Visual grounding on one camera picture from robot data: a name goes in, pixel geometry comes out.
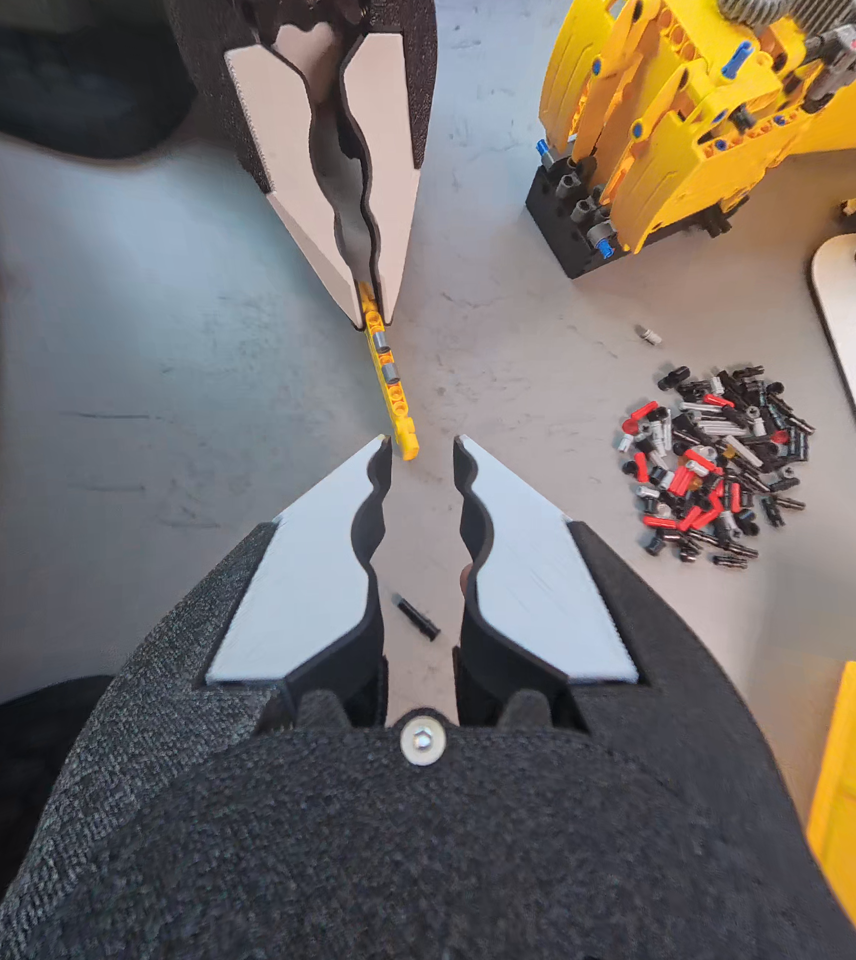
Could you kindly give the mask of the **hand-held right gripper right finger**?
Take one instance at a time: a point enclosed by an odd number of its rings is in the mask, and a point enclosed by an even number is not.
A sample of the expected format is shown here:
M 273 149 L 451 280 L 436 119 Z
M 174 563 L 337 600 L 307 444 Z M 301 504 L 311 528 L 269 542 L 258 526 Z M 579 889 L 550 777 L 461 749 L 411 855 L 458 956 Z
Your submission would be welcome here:
M 574 690 L 635 687 L 640 669 L 580 549 L 575 522 L 459 435 L 459 534 L 470 555 L 455 651 L 458 721 L 493 727 L 529 690 L 550 722 L 581 727 Z

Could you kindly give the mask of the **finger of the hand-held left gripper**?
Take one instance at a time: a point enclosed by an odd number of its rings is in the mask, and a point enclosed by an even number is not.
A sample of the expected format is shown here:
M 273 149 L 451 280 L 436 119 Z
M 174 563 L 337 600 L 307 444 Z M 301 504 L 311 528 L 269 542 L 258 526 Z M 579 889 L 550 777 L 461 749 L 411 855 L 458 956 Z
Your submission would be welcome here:
M 268 179 L 269 204 L 332 299 L 362 330 L 357 285 L 338 246 L 336 211 L 314 171 L 314 110 L 306 78 L 261 44 L 227 51 L 223 58 Z
M 402 36 L 371 32 L 341 70 L 347 116 L 362 140 L 363 210 L 374 230 L 372 279 L 382 316 L 391 324 L 401 288 L 416 206 L 415 166 Z

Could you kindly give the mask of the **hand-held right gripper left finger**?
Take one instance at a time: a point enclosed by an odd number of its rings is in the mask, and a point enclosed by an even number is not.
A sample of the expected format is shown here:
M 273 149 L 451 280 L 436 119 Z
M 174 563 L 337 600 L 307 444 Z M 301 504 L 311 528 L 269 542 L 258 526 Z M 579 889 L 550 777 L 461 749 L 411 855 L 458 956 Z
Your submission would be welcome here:
M 351 725 L 385 725 L 385 628 L 372 558 L 386 532 L 392 462 L 392 441 L 379 435 L 270 522 L 206 686 L 273 688 L 291 720 L 308 694 L 327 690 Z

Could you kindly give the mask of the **thin black lego pin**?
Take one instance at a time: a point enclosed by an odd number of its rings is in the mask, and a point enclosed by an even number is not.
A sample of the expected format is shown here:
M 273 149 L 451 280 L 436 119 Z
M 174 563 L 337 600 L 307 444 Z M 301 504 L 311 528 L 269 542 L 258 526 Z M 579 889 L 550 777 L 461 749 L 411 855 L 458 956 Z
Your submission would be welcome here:
M 397 610 L 418 630 L 421 635 L 429 642 L 435 642 L 441 630 L 426 614 L 413 606 L 401 594 L 395 593 L 391 596 L 391 602 L 397 607 Z

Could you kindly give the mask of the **long yellow lego beam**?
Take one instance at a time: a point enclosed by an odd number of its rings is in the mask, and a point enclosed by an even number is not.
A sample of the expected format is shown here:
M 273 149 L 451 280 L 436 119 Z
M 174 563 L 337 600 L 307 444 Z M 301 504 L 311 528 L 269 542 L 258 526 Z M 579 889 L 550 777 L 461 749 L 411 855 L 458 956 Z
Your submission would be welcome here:
M 366 330 L 368 327 L 374 329 L 384 328 L 386 330 L 386 325 L 382 318 L 382 314 L 377 304 L 376 295 L 372 286 L 369 283 L 360 281 L 357 283 L 357 289 L 362 308 L 362 319 L 364 323 L 363 330 L 369 348 L 370 357 L 377 374 L 379 387 L 382 391 L 382 395 L 386 404 L 386 410 L 391 421 L 394 439 L 398 449 L 400 450 L 403 460 L 410 462 L 417 457 L 420 446 L 416 436 L 414 422 L 410 415 L 410 406 L 401 382 L 401 378 L 400 384 L 397 386 L 389 388 L 384 384 L 379 366 L 379 357 L 372 355 L 366 335 Z M 397 365 L 392 350 L 391 354 L 387 355 L 387 357 L 393 358 Z

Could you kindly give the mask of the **yellow lego robot model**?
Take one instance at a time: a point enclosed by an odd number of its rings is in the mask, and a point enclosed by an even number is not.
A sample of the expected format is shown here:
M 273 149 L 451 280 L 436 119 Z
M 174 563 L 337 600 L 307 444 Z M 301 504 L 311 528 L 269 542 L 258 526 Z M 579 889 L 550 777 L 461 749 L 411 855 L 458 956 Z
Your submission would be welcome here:
M 717 237 L 856 81 L 856 1 L 578 1 L 544 78 L 527 210 L 570 280 Z

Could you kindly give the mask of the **pile of lego pins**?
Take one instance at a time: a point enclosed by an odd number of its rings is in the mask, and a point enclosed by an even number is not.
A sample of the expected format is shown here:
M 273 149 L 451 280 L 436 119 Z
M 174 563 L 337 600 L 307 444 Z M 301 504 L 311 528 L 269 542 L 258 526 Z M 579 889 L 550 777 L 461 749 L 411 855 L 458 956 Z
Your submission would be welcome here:
M 615 442 L 641 546 L 653 558 L 746 570 L 760 558 L 762 525 L 780 530 L 787 514 L 806 510 L 797 467 L 815 428 L 762 365 L 702 378 L 678 366 L 655 386 L 661 396 L 626 413 Z

